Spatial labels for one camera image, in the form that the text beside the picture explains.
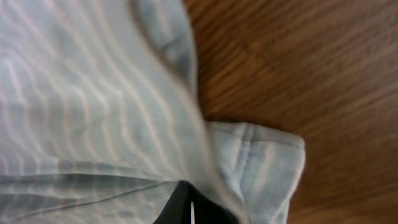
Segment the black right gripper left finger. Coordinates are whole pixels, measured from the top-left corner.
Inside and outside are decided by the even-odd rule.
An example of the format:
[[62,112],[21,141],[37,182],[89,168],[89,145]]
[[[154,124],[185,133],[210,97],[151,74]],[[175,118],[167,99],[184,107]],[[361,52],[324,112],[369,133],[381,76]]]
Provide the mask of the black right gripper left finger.
[[191,185],[188,182],[178,182],[154,224],[192,224],[191,189]]

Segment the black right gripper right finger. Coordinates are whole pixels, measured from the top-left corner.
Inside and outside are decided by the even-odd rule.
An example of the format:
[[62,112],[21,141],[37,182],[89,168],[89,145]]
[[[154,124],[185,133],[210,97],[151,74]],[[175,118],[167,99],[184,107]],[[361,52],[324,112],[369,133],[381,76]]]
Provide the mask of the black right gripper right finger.
[[193,196],[193,209],[196,224],[239,224],[239,220],[231,212],[201,193]]

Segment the light blue striped shorts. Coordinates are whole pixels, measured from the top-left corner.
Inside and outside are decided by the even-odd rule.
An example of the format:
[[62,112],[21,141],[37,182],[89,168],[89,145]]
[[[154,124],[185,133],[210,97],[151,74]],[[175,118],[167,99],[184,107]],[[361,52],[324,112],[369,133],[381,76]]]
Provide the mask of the light blue striped shorts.
[[285,223],[303,139],[205,121],[197,78],[182,1],[2,0],[1,222],[154,223],[186,181]]

